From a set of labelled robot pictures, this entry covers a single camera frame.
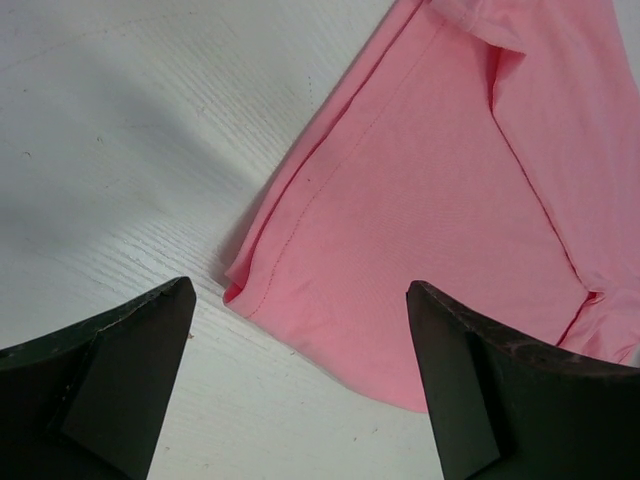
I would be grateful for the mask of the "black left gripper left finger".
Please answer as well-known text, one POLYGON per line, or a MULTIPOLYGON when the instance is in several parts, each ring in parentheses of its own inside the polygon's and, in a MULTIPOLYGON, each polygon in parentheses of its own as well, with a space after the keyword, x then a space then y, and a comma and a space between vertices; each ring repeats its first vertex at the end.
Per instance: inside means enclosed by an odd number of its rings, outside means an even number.
POLYGON ((195 305, 178 277, 2 349, 2 478, 146 478, 195 305))

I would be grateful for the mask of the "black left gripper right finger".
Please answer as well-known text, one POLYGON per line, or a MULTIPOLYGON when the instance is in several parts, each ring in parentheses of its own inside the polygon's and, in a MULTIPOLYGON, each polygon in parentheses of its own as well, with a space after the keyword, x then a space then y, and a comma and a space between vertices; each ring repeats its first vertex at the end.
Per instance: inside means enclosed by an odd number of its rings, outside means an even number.
POLYGON ((639 371, 574 354, 415 281, 408 316, 447 479, 635 479, 639 371))

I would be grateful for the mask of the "pink t-shirt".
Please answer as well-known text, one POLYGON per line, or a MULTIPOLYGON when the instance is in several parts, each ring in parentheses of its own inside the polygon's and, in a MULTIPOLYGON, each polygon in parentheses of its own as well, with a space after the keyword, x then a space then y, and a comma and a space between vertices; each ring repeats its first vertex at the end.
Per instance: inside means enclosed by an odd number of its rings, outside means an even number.
POLYGON ((426 401, 426 281, 563 349, 639 355, 639 93, 609 1, 399 1, 300 138, 228 308, 348 388, 426 401))

